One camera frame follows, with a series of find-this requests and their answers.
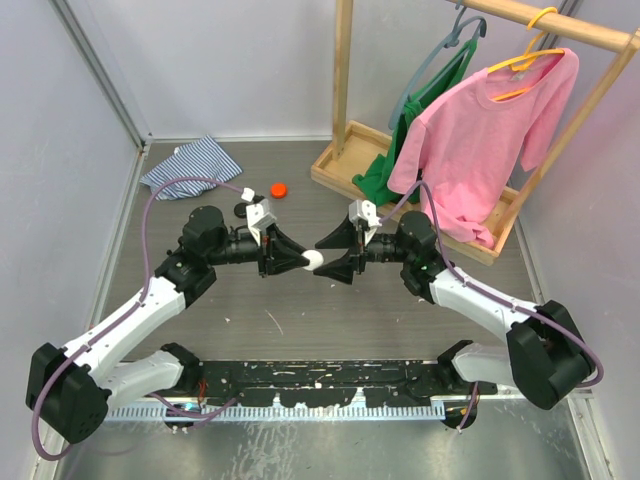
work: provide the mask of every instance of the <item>green cloth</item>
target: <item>green cloth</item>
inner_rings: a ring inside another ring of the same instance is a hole
[[[402,197],[387,188],[387,181],[407,138],[409,126],[436,98],[462,80],[469,61],[476,51],[477,44],[477,40],[467,41],[429,83],[411,95],[411,98],[404,104],[398,124],[393,131],[387,155],[378,155],[364,175],[353,177],[352,182],[376,206],[379,207],[389,202],[395,203]],[[411,203],[420,202],[419,190],[411,195],[409,201]]]

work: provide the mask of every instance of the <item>sleeve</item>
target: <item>sleeve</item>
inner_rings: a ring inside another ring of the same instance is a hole
[[[407,138],[402,145],[400,155],[393,167],[387,187],[392,192],[405,194],[418,178],[418,170],[426,154],[429,131],[426,125],[416,118],[409,127]]]
[[[524,138],[520,164],[525,172],[537,167],[544,160],[564,107],[569,100],[569,95],[571,95],[577,74],[576,56],[575,67],[572,66],[571,69],[568,69],[567,75],[555,88]]]

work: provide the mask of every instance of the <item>wooden rack base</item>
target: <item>wooden rack base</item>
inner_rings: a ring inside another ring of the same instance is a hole
[[[311,178],[345,197],[354,200],[358,198],[364,199],[364,194],[351,182],[351,179],[354,175],[364,174],[379,153],[386,155],[390,145],[391,137],[389,135],[385,135],[358,122],[349,122],[342,154],[340,156],[334,156],[334,147],[333,143],[331,143],[311,167]],[[489,215],[489,218],[484,222],[484,226],[487,227],[490,232],[495,232],[496,226],[502,219],[504,212],[507,211],[517,194],[517,190],[512,188],[506,187],[504,189],[500,201],[491,212],[491,215]],[[391,211],[393,206],[393,204],[384,205],[378,208],[378,212],[386,215]],[[406,204],[398,211],[393,219],[397,221],[403,213],[412,208],[419,209],[419,206]],[[502,229],[499,235],[494,235],[495,246],[493,249],[483,247],[475,242],[460,243],[448,235],[444,236],[444,244],[485,265],[492,265],[496,258],[500,256],[514,221],[515,217],[510,224],[505,225],[505,228]]]

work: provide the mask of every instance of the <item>striped cloth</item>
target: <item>striped cloth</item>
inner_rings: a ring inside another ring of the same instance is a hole
[[[241,173],[242,168],[207,135],[176,149],[173,155],[144,175],[140,183],[148,185],[151,193],[155,193],[164,182],[178,177],[205,177],[228,182]],[[197,197],[213,188],[215,186],[207,182],[180,182],[165,188],[158,195],[158,199]]]

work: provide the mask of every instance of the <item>white wall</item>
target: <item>white wall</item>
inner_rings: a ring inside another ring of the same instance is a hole
[[[71,4],[156,138],[331,133],[333,0],[88,0],[91,12],[85,1]],[[348,117],[386,130],[456,13],[444,0],[356,0]],[[520,25],[487,20],[470,72],[522,51],[530,38]]]
[[[49,2],[0,4],[0,478],[32,458],[32,352],[87,323],[135,148]]]
[[[579,18],[633,32],[640,4],[584,2]],[[613,54],[580,57],[564,121]],[[636,57],[528,200],[521,220],[546,298],[564,303],[606,367],[595,395],[620,478],[640,470],[640,58]]]

